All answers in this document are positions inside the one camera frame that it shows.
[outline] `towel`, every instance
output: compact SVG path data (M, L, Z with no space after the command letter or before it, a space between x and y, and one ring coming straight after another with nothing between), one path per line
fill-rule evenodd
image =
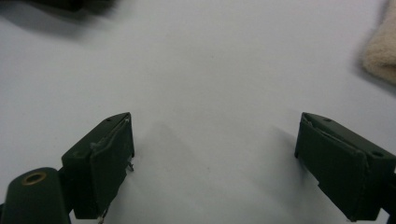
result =
M385 19L366 48L363 66L369 73L396 84L396 0L390 0Z

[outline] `small hole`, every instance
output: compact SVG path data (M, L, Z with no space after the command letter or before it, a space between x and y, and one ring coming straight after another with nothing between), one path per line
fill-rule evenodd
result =
M379 152L372 152L373 155L377 156L377 157L383 157L384 155L382 155L382 153Z
M46 176L47 176L47 174L44 172L32 173L31 175L26 176L22 180L22 184L23 185L33 185L33 184L36 184L36 183L42 181L43 179L45 179Z

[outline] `beige towel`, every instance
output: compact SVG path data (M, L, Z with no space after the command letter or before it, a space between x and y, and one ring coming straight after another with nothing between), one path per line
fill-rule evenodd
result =
M363 66L373 75L396 84L396 0L390 0L385 19L364 53Z

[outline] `table surface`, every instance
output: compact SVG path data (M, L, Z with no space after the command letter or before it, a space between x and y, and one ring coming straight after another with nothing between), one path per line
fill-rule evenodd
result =
M85 133L129 111L135 172L106 223L348 223L293 150L310 112L396 153L396 88L361 69L386 6L1 3L0 202L14 177L61 168Z

